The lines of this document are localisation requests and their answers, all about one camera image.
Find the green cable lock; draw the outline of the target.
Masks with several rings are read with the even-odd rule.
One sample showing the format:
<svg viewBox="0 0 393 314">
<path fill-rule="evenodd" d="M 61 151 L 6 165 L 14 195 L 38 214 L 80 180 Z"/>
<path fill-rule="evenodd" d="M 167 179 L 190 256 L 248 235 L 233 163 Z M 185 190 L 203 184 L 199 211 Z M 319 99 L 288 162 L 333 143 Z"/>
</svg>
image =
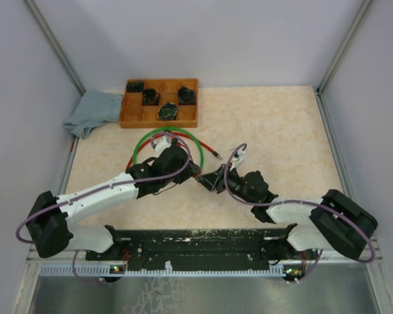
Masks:
<svg viewBox="0 0 393 314">
<path fill-rule="evenodd" d="M 186 139 L 190 139 L 191 141 L 193 141 L 199 151 L 200 154 L 200 162 L 199 162 L 199 166 L 201 168 L 203 168 L 204 166 L 204 152 L 203 152 L 203 148 L 202 148 L 202 144 L 201 142 L 189 131 L 186 131 L 182 128 L 177 128 L 177 127 L 163 127 L 163 128 L 156 128 L 154 130 L 151 130 L 150 132 L 146 133 L 139 141 L 138 144 L 136 144 L 133 154 L 130 158 L 130 160 L 128 161 L 127 165 L 126 165 L 126 169 L 128 169 L 129 167 L 135 165 L 137 163 L 137 157 L 138 157 L 138 153 L 140 152 L 140 150 L 142 148 L 144 148 L 147 144 L 150 143 L 150 140 L 152 138 L 157 138 L 160 137 L 161 135 L 163 135 L 164 133 L 169 133 L 171 136 L 176 136 L 176 137 L 184 137 Z"/>
</svg>

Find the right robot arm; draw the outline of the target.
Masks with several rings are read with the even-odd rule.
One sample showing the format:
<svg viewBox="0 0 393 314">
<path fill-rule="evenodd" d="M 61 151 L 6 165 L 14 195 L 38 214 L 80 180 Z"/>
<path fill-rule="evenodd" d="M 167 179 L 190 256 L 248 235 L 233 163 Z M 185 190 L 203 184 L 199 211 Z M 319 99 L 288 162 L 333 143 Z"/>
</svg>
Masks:
<svg viewBox="0 0 393 314">
<path fill-rule="evenodd" d="M 377 220 L 338 190 L 328 190 L 318 200 L 284 200 L 269 191 L 260 171 L 240 176 L 226 165 L 196 180 L 210 192 L 226 191 L 236 201 L 251 205 L 252 214 L 262 223 L 287 224 L 290 231 L 279 243 L 286 258 L 310 249 L 333 249 L 360 261 L 365 248 L 371 254 L 368 262 L 375 257 L 371 236 Z"/>
</svg>

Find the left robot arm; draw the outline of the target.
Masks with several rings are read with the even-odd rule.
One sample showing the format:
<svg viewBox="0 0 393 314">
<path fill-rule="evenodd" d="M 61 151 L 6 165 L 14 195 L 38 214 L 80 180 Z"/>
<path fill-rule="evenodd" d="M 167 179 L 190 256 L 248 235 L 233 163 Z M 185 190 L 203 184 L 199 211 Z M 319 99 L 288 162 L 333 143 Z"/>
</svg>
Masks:
<svg viewBox="0 0 393 314">
<path fill-rule="evenodd" d="M 188 153 L 177 145 L 165 148 L 157 157 L 96 186 L 71 194 L 40 194 L 29 213 L 26 227 L 41 258 L 66 249 L 102 253 L 114 260 L 123 252 L 111 226 L 81 226 L 85 218 L 109 207 L 155 195 L 170 183 L 181 184 L 200 172 Z"/>
</svg>

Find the red cable lock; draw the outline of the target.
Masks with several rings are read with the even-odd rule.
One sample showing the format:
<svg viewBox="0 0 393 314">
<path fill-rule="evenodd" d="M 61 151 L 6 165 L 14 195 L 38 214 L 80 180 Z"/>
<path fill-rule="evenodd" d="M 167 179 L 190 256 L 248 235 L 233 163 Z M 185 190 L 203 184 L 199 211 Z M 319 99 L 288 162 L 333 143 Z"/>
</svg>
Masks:
<svg viewBox="0 0 393 314">
<path fill-rule="evenodd" d="M 146 135 L 144 135 L 138 142 L 138 144 L 136 145 L 136 147 L 134 148 L 134 152 L 133 155 L 131 156 L 131 158 L 129 159 L 127 165 L 126 165 L 126 169 L 129 169 L 132 165 L 135 165 L 137 163 L 137 157 L 138 157 L 138 153 L 144 148 L 146 147 L 150 141 L 151 138 L 157 138 L 159 137 L 159 135 L 155 135 L 156 132 L 161 131 L 161 132 L 168 132 L 170 131 L 173 135 L 179 136 L 179 137 L 184 137 L 186 139 L 190 139 L 192 141 L 194 141 L 199 149 L 200 152 L 200 166 L 202 167 L 204 165 L 204 153 L 203 153 L 203 149 L 207 150 L 208 152 L 210 152 L 212 155 L 214 155 L 216 158 L 222 160 L 223 157 L 220 155 L 220 153 L 218 153 L 216 150 L 214 150 L 212 147 L 210 147 L 209 145 L 207 145 L 206 143 L 202 142 L 201 140 L 197 139 L 192 133 L 181 129 L 181 128 L 171 128 L 170 130 L 168 128 L 157 128 L 154 129 L 153 131 L 150 131 L 149 133 L 147 133 Z"/>
</svg>

